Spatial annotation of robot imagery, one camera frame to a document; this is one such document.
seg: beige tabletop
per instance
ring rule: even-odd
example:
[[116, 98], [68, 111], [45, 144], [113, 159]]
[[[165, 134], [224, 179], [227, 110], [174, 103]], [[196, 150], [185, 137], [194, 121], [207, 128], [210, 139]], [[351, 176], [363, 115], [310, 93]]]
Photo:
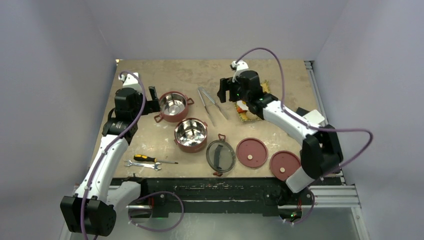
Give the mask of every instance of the beige tabletop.
[[[121, 71], [138, 72], [147, 89], [155, 86], [160, 97], [168, 91], [178, 91], [192, 98], [195, 104], [189, 106], [187, 117], [198, 118], [208, 124], [208, 144], [218, 139], [218, 134], [226, 135], [226, 141], [236, 151], [237, 144], [244, 138], [257, 138], [268, 148], [268, 159], [264, 165], [252, 169], [241, 164], [237, 158], [234, 168], [224, 173], [222, 177], [271, 177], [269, 168], [271, 156], [277, 151], [291, 151], [299, 156], [301, 146], [283, 130], [266, 121], [241, 122], [234, 103], [219, 103], [216, 96], [219, 90], [220, 79], [231, 77], [234, 73], [230, 69], [230, 59], [215, 60], [122, 60], [119, 62], [110, 90], [109, 99], [103, 117], [106, 122], [107, 113], [114, 107], [116, 90], [122, 87], [118, 81]], [[279, 99], [282, 96], [282, 83], [278, 65], [273, 59], [246, 60], [249, 68], [258, 72], [261, 82], [267, 80], [271, 93]], [[284, 70], [286, 99], [285, 104], [292, 110], [302, 107], [307, 110], [317, 108], [312, 86], [303, 60], [281, 60]], [[215, 126], [212, 125], [198, 94], [198, 87], [204, 87], [218, 102], [220, 107], [229, 115], [226, 120], [218, 109], [206, 98], [205, 103], [212, 114]], [[185, 153], [174, 143], [174, 129], [176, 123], [161, 121], [156, 123], [153, 117], [157, 113], [142, 116], [138, 121], [138, 131], [135, 134], [128, 150], [123, 155], [114, 174], [115, 178], [128, 176], [136, 177], [213, 177], [214, 170], [206, 160], [206, 147], [198, 153]], [[99, 132], [95, 152], [100, 145]], [[150, 157], [176, 161], [179, 164], [163, 163], [162, 170], [155, 171], [139, 166], [125, 167], [124, 160], [132, 160], [134, 154], [143, 154]]]

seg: wrench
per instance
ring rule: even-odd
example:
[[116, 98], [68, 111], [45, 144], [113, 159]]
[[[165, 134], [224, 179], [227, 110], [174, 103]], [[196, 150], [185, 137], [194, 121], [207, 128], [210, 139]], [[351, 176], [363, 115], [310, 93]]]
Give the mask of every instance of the wrench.
[[162, 168], [158, 167], [161, 164], [162, 163], [160, 162], [155, 162], [154, 164], [147, 164], [147, 163], [133, 162], [131, 160], [124, 161], [125, 167], [139, 166], [139, 167], [151, 168], [151, 169], [154, 169], [155, 171], [162, 170]]

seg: white wall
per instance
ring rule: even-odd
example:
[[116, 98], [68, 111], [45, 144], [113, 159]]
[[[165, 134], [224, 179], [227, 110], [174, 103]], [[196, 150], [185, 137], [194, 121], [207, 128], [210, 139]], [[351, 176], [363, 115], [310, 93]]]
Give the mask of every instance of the white wall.
[[[313, 60], [347, 0], [86, 0], [118, 59]], [[250, 58], [271, 58], [266, 52]]]
[[[423, 239], [424, 2], [350, 0], [314, 63], [329, 121], [375, 141], [346, 170], [371, 239]], [[346, 157], [366, 134], [339, 135]]]
[[0, 239], [58, 239], [114, 59], [83, 0], [2, 0], [0, 30]]

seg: red lid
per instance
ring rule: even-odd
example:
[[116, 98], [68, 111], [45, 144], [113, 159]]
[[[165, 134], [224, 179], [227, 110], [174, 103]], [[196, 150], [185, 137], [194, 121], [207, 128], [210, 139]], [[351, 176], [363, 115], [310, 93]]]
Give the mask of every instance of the red lid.
[[290, 151], [278, 151], [269, 161], [272, 174], [281, 181], [287, 180], [300, 167], [301, 161], [298, 156]]
[[250, 168], [264, 165], [268, 158], [267, 146], [261, 140], [252, 137], [241, 140], [235, 151], [240, 163]]

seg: red pot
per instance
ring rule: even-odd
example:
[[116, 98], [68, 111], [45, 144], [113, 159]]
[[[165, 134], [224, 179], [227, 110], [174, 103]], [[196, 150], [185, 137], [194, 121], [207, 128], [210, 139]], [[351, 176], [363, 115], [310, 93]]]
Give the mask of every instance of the red pot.
[[174, 130], [175, 144], [186, 153], [197, 153], [208, 142], [206, 122], [189, 117], [182, 120]]
[[193, 99], [178, 91], [169, 91], [159, 98], [160, 113], [154, 116], [156, 123], [165, 120], [178, 123], [189, 114], [189, 105], [194, 104]]

